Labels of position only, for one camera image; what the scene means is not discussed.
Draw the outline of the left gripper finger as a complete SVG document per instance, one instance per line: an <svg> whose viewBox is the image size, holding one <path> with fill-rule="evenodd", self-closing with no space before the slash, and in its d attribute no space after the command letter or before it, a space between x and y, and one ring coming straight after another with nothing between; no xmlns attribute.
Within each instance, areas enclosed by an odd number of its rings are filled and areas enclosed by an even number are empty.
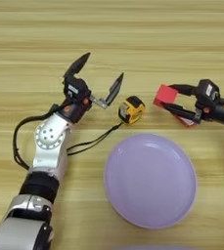
<svg viewBox="0 0 224 250"><path fill-rule="evenodd" d="M117 94L120 91L122 80L123 80L123 74L120 74L113 82L112 86L110 87L110 93L106 98L107 105L111 105L113 100L116 98Z"/></svg>
<svg viewBox="0 0 224 250"><path fill-rule="evenodd" d="M86 64L89 57L90 57L90 53L86 53L82 55L80 58L78 58L75 62L73 62L71 66L68 68L68 70L66 71L64 78L67 78L71 75L78 73L82 69L82 67Z"/></svg>

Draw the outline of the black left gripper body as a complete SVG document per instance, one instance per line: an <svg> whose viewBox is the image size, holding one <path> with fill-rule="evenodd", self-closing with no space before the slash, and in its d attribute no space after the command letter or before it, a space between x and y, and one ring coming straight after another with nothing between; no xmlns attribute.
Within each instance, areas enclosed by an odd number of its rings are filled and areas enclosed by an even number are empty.
<svg viewBox="0 0 224 250"><path fill-rule="evenodd" d="M81 101L65 99L58 114L67 122L75 124L81 120L84 113L92 107L92 104L96 104L103 109L108 107L108 104L104 100L97 99L94 96L84 98Z"/></svg>

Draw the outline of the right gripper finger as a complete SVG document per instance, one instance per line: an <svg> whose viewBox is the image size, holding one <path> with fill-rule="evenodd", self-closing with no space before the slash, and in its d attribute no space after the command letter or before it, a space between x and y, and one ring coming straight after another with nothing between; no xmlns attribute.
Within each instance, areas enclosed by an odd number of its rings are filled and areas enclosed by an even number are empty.
<svg viewBox="0 0 224 250"><path fill-rule="evenodd" d="M185 96L192 96L196 92L196 87L186 84L173 84L170 88L175 89L179 94Z"/></svg>
<svg viewBox="0 0 224 250"><path fill-rule="evenodd" d="M195 118L195 113L184 109L181 105L178 104L164 104L163 107L171 112L174 115L193 120Z"/></svg>

